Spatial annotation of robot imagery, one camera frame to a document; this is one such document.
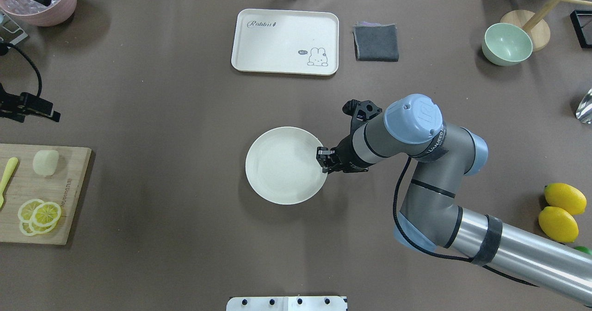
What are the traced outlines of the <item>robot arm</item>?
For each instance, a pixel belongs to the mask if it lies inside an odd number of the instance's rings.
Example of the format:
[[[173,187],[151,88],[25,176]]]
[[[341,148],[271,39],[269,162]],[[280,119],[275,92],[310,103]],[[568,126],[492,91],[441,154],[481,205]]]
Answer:
[[[398,241],[421,254],[471,264],[591,307],[589,254],[457,199],[463,180],[487,162],[482,137],[446,122],[425,94],[409,94],[384,109],[370,100],[350,100],[342,109],[351,117],[349,133],[336,146],[317,147],[317,162],[325,174],[353,174],[405,155],[391,208]]]

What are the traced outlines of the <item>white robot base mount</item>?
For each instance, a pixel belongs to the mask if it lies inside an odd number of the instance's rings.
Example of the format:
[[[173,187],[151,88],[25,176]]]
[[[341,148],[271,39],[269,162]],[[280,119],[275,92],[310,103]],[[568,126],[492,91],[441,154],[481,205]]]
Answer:
[[[342,296],[266,296],[230,298],[227,311],[347,311]]]

